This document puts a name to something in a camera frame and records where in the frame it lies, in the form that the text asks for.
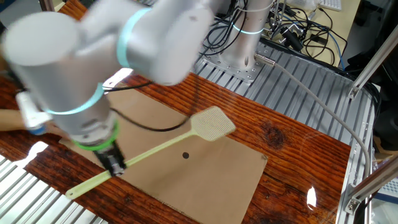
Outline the person's right hand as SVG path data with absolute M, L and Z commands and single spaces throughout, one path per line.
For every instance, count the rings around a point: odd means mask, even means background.
M 56 136 L 60 136 L 61 138 L 64 139 L 69 139 L 69 136 L 67 133 L 64 133 L 58 126 L 49 123 L 45 125 L 46 133 L 49 134 L 54 134 Z

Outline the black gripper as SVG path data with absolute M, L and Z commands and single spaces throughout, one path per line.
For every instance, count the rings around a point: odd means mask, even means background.
M 124 154 L 117 142 L 112 142 L 104 149 L 95 151 L 95 156 L 102 166 L 108 170 L 111 177 L 122 175 L 127 168 Z

